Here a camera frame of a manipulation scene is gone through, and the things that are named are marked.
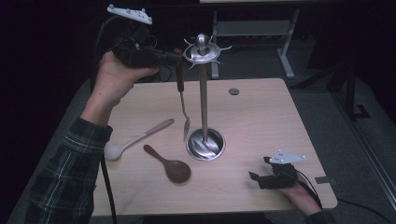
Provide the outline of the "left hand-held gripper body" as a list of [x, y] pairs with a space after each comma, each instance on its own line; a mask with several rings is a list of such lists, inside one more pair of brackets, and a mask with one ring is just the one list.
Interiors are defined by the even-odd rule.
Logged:
[[114, 56], [132, 68], [157, 67], [160, 59], [153, 53], [153, 47], [148, 44], [152, 18], [146, 10], [121, 8], [109, 4], [107, 11], [126, 20], [125, 30], [116, 38], [115, 45], [111, 48]]

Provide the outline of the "grey tape strip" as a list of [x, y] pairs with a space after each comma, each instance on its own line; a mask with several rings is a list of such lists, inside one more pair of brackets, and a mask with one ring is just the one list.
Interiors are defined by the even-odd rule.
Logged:
[[335, 178], [328, 177], [328, 176], [315, 177], [315, 180], [316, 180], [317, 184], [329, 183], [331, 185], [338, 185], [338, 182], [336, 181]]

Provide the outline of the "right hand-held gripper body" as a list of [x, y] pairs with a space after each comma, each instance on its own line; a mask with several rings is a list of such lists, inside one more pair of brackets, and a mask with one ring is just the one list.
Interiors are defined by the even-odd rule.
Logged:
[[292, 187], [297, 177], [297, 171], [292, 165], [294, 162], [304, 161], [305, 155], [279, 150], [273, 157], [264, 157], [264, 162], [270, 164], [273, 174], [261, 176], [265, 189], [284, 189]]

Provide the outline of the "person's left hand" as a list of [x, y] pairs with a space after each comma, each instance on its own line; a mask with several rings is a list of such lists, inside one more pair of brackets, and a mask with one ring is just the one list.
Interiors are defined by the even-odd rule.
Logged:
[[159, 71], [154, 68], [131, 68], [121, 63], [112, 51], [104, 54], [99, 63], [92, 99], [101, 105], [114, 107], [136, 81]]

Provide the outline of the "metal spatula with brown handle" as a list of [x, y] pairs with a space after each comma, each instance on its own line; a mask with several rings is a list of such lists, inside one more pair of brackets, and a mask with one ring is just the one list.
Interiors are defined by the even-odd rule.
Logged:
[[174, 53], [178, 54], [180, 56], [180, 62], [176, 68], [176, 74], [177, 74], [177, 90], [179, 92], [180, 96], [180, 102], [181, 102], [181, 108], [182, 108], [182, 113], [183, 116], [185, 117], [185, 123], [184, 123], [184, 128], [183, 128], [183, 142], [186, 142], [187, 140], [187, 135], [189, 133], [190, 129], [190, 117], [186, 113], [186, 107], [185, 107], [185, 102], [184, 102], [184, 77], [183, 77], [183, 66], [182, 66], [182, 50], [180, 48], [175, 48]]

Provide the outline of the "white ladle with beige handle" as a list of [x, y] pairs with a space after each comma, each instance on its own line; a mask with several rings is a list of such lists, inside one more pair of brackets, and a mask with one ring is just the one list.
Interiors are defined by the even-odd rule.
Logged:
[[151, 129], [145, 131], [144, 133], [138, 135], [137, 137], [132, 138], [128, 142], [121, 144], [121, 145], [107, 143], [105, 146], [105, 149], [104, 149], [105, 159], [107, 161], [117, 160], [125, 149], [127, 149], [131, 145], [137, 143], [138, 141], [140, 141], [140, 140], [142, 140], [142, 139], [144, 139], [158, 131], [165, 129], [166, 127], [170, 126], [174, 122], [175, 122], [174, 119], [167, 119], [167, 120], [161, 122], [160, 124], [152, 127]]

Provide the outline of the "black metal stand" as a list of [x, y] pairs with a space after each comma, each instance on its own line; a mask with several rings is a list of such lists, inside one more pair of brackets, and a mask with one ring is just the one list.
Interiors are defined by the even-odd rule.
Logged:
[[368, 119], [370, 118], [370, 114], [367, 112], [365, 107], [363, 105], [355, 104], [355, 86], [355, 70], [350, 66], [346, 76], [346, 114], [353, 121], [356, 121], [357, 119]]

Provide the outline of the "metal utensil rack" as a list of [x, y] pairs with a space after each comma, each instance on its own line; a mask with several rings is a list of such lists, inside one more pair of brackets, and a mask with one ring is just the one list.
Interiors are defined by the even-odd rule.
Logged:
[[201, 109], [201, 127], [190, 131], [186, 137], [188, 153], [198, 161], [213, 161], [221, 156], [226, 147], [224, 136], [208, 127], [208, 98], [206, 66], [218, 63], [218, 57], [227, 48], [220, 48], [206, 34], [198, 34], [193, 43], [189, 43], [183, 57], [199, 70], [199, 92]]

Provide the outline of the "brown wooden spoon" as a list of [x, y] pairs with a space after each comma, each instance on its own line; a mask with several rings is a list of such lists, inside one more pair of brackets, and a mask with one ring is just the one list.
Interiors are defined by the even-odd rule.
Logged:
[[184, 161], [167, 160], [149, 145], [144, 145], [143, 149], [163, 164], [165, 173], [171, 182], [182, 184], [190, 179], [191, 168]]

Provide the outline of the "aluminium frame rail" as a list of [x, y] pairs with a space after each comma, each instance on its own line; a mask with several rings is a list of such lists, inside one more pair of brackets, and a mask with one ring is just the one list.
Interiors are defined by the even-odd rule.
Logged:
[[369, 119], [371, 116], [363, 105], [353, 105], [352, 110], [349, 111], [347, 102], [338, 93], [332, 93], [332, 99], [343, 119], [346, 121], [348, 127], [353, 132], [355, 138], [358, 140], [361, 150], [368, 161], [371, 169], [377, 178], [379, 185], [384, 190], [389, 202], [394, 210], [396, 210], [396, 184], [390, 178], [389, 172], [382, 164], [381, 160], [375, 153], [374, 147], [363, 133], [361, 126], [358, 124], [359, 119]]

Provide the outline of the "white metal table frame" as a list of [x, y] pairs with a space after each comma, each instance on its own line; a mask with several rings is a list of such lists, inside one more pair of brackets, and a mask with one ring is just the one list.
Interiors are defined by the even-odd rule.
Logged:
[[218, 12], [213, 15], [212, 34], [213, 42], [217, 43], [220, 37], [230, 36], [281, 36], [284, 43], [277, 49], [278, 59], [281, 62], [287, 79], [294, 79], [295, 75], [287, 57], [288, 49], [300, 14], [300, 9], [294, 9], [289, 20], [277, 21], [220, 21]]

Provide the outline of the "person's right hand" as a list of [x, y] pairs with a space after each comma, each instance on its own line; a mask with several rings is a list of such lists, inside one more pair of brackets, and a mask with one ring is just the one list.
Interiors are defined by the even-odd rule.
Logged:
[[298, 182], [290, 188], [278, 189], [277, 191], [286, 197], [306, 217], [322, 211], [316, 201]]

